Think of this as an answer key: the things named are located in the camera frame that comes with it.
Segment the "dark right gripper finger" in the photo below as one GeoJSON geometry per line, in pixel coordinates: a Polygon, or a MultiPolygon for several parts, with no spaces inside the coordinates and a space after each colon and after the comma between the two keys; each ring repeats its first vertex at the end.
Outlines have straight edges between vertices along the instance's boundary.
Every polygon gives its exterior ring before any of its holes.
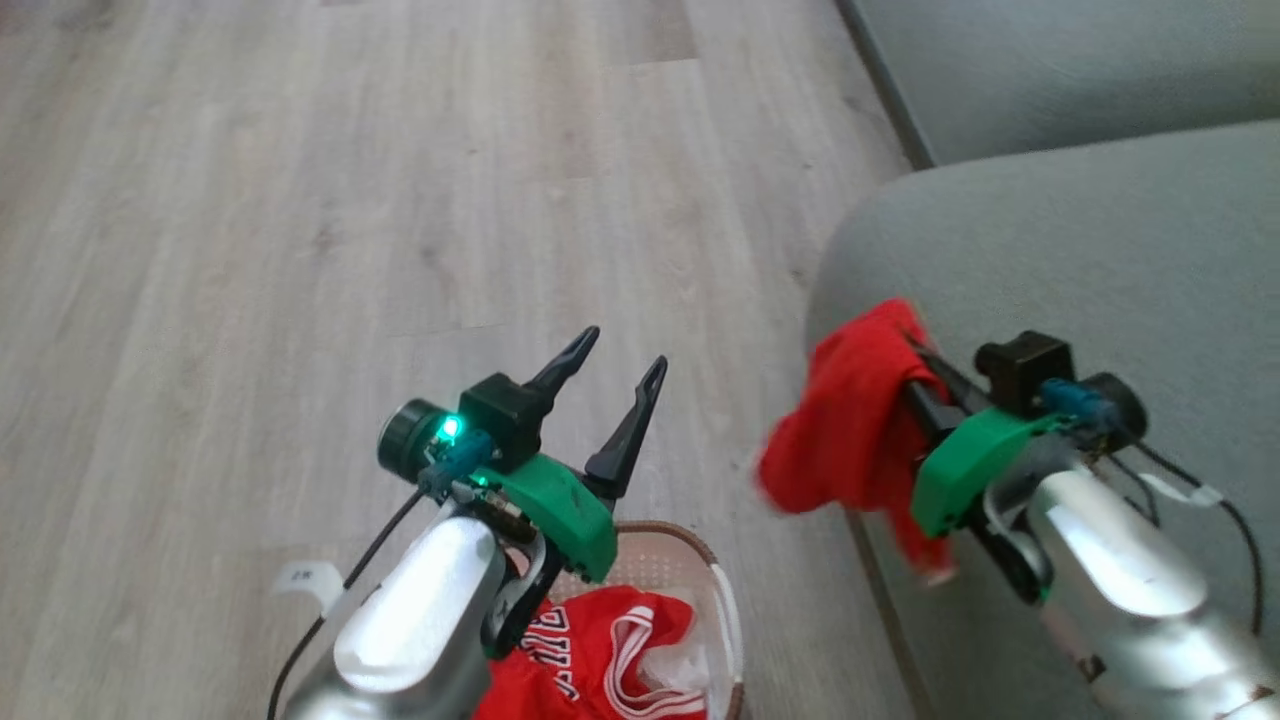
{"type": "Polygon", "coordinates": [[[956,369],[954,364],[940,356],[933,348],[916,340],[909,340],[908,343],[916,356],[946,386],[952,405],[960,407],[964,413],[979,413],[993,406],[982,387],[956,369]]]}
{"type": "Polygon", "coordinates": [[[956,429],[956,406],[938,396],[922,380],[909,380],[902,388],[909,411],[932,451],[956,429]]]}

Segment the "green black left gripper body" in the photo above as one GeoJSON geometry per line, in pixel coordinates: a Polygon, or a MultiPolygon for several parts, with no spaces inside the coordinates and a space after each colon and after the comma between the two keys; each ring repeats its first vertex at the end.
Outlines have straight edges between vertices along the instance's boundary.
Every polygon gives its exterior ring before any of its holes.
{"type": "Polygon", "coordinates": [[[498,542],[500,584],[480,629],[492,660],[516,650],[561,575],[598,584],[614,565],[612,506],[554,459],[539,454],[508,474],[480,468],[454,496],[498,542]]]}

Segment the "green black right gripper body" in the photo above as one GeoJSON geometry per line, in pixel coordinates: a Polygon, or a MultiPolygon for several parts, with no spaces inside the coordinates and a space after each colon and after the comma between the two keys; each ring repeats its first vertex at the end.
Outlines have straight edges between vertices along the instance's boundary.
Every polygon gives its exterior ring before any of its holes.
{"type": "Polygon", "coordinates": [[[1037,539],[1009,527],[996,496],[1006,479],[1036,479],[1018,464],[1034,442],[1062,428],[1064,416],[1023,419],[995,407],[966,415],[940,406],[932,419],[941,437],[916,470],[911,519],[931,539],[969,533],[1023,603],[1042,605],[1051,562],[1037,539]]]}

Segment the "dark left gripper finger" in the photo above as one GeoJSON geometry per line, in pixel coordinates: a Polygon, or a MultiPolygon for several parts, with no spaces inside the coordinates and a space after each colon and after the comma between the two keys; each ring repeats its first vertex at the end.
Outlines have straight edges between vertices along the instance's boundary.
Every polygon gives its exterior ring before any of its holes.
{"type": "Polygon", "coordinates": [[[550,411],[567,380],[575,377],[600,337],[599,325],[589,325],[571,340],[524,388],[534,392],[541,407],[550,411]]]}
{"type": "Polygon", "coordinates": [[[608,441],[582,469],[582,483],[603,503],[617,503],[627,493],[669,361],[658,356],[634,389],[634,404],[608,441]]]}

